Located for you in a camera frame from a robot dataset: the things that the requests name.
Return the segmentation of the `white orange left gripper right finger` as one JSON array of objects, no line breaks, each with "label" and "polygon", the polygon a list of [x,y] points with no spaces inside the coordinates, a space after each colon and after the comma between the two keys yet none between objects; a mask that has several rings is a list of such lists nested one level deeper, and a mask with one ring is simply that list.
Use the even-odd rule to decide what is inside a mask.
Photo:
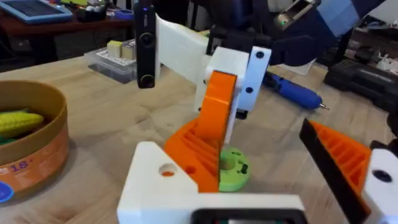
[{"label": "white orange left gripper right finger", "polygon": [[306,119],[299,138],[347,223],[397,223],[397,139],[370,146]]}]

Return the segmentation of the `bare white left gripper left finger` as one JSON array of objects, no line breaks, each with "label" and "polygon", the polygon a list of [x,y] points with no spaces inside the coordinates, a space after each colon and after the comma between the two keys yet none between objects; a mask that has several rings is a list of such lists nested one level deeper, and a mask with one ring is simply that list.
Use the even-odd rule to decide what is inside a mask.
[{"label": "bare white left gripper left finger", "polygon": [[198,186],[161,147],[140,142],[117,207],[119,223],[188,223]]}]

